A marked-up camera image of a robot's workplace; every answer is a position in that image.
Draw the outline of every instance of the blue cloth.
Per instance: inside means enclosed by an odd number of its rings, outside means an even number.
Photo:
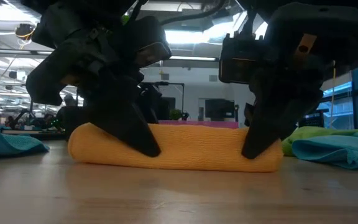
[[[353,136],[318,136],[294,141],[294,155],[302,160],[358,169],[358,133]]]
[[[49,148],[38,139],[29,136],[13,136],[0,133],[0,157],[48,152]]]

